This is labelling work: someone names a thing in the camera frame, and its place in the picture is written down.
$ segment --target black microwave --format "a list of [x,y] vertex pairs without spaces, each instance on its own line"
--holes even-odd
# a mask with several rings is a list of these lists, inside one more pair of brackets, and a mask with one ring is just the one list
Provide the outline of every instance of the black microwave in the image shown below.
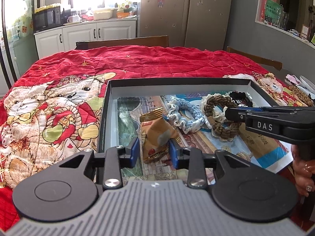
[[67,22],[65,10],[60,6],[47,8],[32,15],[34,33],[62,26]]

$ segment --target diamond ring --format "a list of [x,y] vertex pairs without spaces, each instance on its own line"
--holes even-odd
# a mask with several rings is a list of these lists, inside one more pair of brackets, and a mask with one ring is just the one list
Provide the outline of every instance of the diamond ring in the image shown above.
[[311,187],[310,185],[308,185],[308,186],[306,187],[306,190],[307,190],[308,192],[311,192],[311,191],[312,191],[312,187]]

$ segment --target beige refrigerator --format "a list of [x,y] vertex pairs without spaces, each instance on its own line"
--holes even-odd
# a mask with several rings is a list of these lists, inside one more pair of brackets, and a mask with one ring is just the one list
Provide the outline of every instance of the beige refrigerator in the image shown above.
[[221,50],[231,0],[141,0],[138,36],[168,35],[170,47]]

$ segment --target bedspread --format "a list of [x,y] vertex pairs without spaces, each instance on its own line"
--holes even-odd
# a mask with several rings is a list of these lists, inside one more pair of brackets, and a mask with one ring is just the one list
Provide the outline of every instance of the bedspread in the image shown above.
[[0,101],[0,228],[19,219],[11,195],[21,180],[75,152],[96,150],[109,79],[235,75],[257,81],[279,104],[304,105],[261,66],[224,51],[120,46],[37,61]]

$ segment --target wooden chair back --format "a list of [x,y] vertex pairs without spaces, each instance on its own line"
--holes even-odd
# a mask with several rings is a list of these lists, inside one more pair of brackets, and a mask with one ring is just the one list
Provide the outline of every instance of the wooden chair back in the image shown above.
[[167,35],[162,35],[106,41],[80,41],[76,42],[76,45],[77,45],[76,50],[89,50],[99,47],[113,47],[125,45],[140,45],[147,47],[161,46],[167,48],[169,46],[169,37]]
[[245,52],[241,52],[241,51],[235,50],[235,49],[233,49],[231,47],[227,47],[226,51],[228,53],[236,53],[236,54],[248,57],[252,61],[254,61],[254,62],[258,63],[258,64],[272,66],[275,69],[277,69],[278,71],[280,71],[282,69],[282,62],[279,62],[279,61],[263,58],[263,57],[260,57],[260,56],[251,55],[251,54],[248,54],[248,53],[245,53]]

